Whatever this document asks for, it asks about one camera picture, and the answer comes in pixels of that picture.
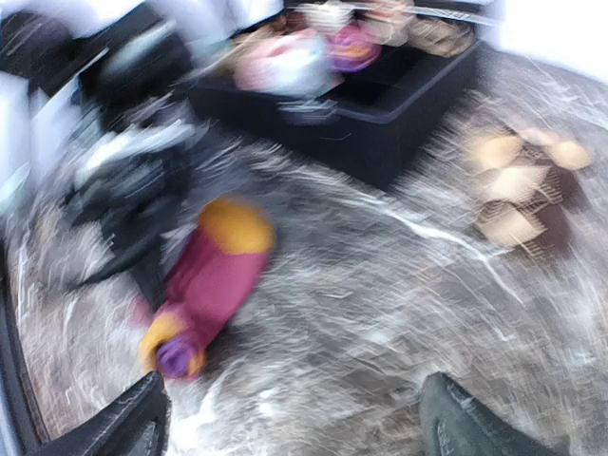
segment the white wall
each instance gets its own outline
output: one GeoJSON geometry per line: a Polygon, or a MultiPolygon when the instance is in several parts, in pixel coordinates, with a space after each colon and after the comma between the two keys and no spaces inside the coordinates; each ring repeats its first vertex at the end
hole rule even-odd
{"type": "Polygon", "coordinates": [[[608,83],[608,2],[504,0],[498,48],[608,83]]]}

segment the gray carpet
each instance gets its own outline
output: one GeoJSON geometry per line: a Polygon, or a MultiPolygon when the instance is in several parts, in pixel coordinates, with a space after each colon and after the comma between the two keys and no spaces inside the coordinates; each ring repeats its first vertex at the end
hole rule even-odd
{"type": "MultiPolygon", "coordinates": [[[[264,207],[279,243],[201,379],[168,383],[169,454],[421,454],[418,394],[434,371],[552,447],[606,454],[608,89],[518,57],[484,61],[486,88],[446,115],[389,195],[266,142],[201,153],[173,244],[225,192],[264,207]],[[566,213],[568,255],[533,261],[471,228],[479,203],[463,144],[500,122],[555,127],[594,151],[566,213]]],[[[139,378],[143,329],[126,276],[78,295],[55,286],[108,253],[98,228],[67,234],[56,207],[38,211],[11,252],[13,284],[30,376],[58,436],[139,378]]]]}

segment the black storage bin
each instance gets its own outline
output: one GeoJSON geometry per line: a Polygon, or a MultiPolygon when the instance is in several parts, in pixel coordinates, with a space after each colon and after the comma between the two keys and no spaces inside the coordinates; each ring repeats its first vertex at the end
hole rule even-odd
{"type": "MultiPolygon", "coordinates": [[[[417,2],[481,13],[480,5],[417,2]]],[[[239,90],[201,77],[186,88],[201,118],[216,118],[387,190],[467,86],[477,81],[476,41],[453,58],[383,47],[362,71],[313,101],[239,90]]]]}

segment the pile of items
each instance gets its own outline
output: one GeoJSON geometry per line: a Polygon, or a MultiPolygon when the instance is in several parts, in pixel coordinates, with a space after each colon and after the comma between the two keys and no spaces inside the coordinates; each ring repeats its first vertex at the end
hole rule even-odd
{"type": "Polygon", "coordinates": [[[561,204],[579,188],[574,171],[591,163],[580,144],[535,128],[506,131],[473,142],[469,160],[481,183],[476,226],[488,240],[532,257],[567,246],[561,204]]]}
{"type": "Polygon", "coordinates": [[[473,44],[468,24],[421,18],[412,8],[410,0],[303,4],[235,37],[205,72],[230,78],[243,90],[319,96],[340,84],[340,73],[373,63],[382,46],[409,45],[451,57],[473,44]]]}

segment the purple item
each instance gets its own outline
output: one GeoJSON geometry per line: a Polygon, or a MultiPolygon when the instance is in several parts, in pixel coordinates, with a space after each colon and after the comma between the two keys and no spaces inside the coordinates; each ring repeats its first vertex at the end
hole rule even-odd
{"type": "Polygon", "coordinates": [[[190,361],[198,352],[188,334],[182,333],[157,350],[157,366],[168,377],[186,377],[190,361]]]}
{"type": "Polygon", "coordinates": [[[354,73],[376,60],[382,48],[361,28],[346,26],[332,38],[330,49],[335,69],[354,73]]]}

